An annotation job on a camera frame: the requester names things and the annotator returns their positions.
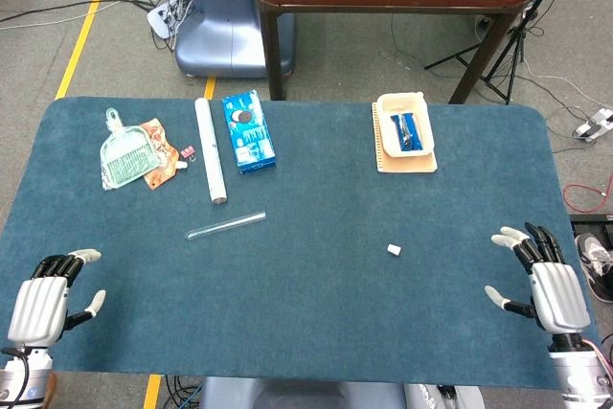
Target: white tube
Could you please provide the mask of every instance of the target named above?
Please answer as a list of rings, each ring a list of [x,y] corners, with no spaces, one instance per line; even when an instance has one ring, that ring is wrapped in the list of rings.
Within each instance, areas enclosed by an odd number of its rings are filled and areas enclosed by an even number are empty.
[[[226,186],[223,183],[223,172],[219,162],[219,152],[217,152],[217,139],[213,119],[211,118],[211,107],[205,98],[195,100],[195,117],[198,120],[198,131],[200,132],[200,143],[202,144],[202,156],[204,157],[204,168],[207,172],[209,182],[209,192],[211,200],[215,204],[223,203],[228,199]]]

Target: tripod stand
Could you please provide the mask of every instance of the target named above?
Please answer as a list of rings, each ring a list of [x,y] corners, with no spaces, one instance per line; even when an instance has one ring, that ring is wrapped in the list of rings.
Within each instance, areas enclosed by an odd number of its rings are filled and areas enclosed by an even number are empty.
[[[509,105],[509,103],[511,102],[511,92],[513,89],[513,83],[515,81],[517,61],[518,59],[521,59],[522,62],[524,61],[524,40],[526,38],[526,26],[535,17],[536,11],[538,10],[538,7],[540,6],[542,2],[543,0],[535,0],[533,5],[524,12],[520,23],[514,28],[511,28],[509,30],[509,34],[511,36],[509,37],[509,41],[507,42],[505,49],[500,54],[498,59],[496,59],[496,62],[494,63],[494,65],[491,66],[491,69],[489,69],[488,74],[486,76],[480,77],[480,79],[486,84],[488,88],[490,88],[494,93],[496,93],[500,98],[504,100],[505,105]],[[465,55],[468,52],[472,52],[473,50],[476,50],[477,48],[479,48],[480,45],[481,45],[481,42],[475,45],[472,45],[468,48],[465,48],[458,53],[454,53],[453,55],[449,57],[444,57],[443,59],[439,59],[438,61],[433,62],[432,64],[428,64],[423,69],[427,71],[428,69],[432,69],[433,67],[436,67],[439,64],[443,64],[444,62],[447,62],[451,59],[457,59],[464,66],[467,67],[469,63],[463,58],[463,55]],[[496,72],[498,72],[498,69],[500,68],[503,59],[505,58],[505,56],[507,55],[507,53],[513,46],[515,48],[513,49],[512,59],[511,59],[511,73],[509,77],[509,87],[507,88],[507,93],[503,93],[502,91],[498,89],[498,87],[496,87],[491,82],[491,80],[494,79],[495,74]]]

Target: white cap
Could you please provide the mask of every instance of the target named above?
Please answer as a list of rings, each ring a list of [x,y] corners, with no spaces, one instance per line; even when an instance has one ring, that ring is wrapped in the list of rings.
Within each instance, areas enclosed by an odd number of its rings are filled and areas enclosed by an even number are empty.
[[[394,256],[399,256],[401,249],[402,248],[400,248],[399,246],[396,246],[395,244],[388,244],[387,245],[387,252],[390,253],[390,254],[393,254]]]

